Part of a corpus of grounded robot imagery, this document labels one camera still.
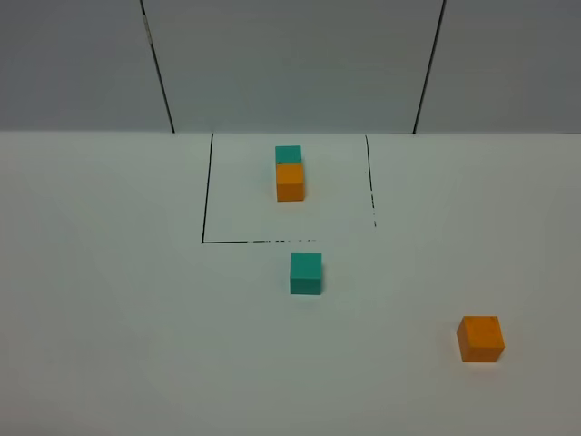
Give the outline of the template orange cube block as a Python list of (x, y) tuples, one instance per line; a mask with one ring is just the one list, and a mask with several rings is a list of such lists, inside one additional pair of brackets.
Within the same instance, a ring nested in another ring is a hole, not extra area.
[(305, 177), (302, 163), (276, 165), (278, 202), (301, 202), (305, 199)]

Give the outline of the template teal cube block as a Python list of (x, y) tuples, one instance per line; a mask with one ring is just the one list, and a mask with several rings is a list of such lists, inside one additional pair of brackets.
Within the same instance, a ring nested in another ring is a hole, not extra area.
[(302, 153), (300, 145), (277, 145), (275, 147), (276, 164), (300, 164)]

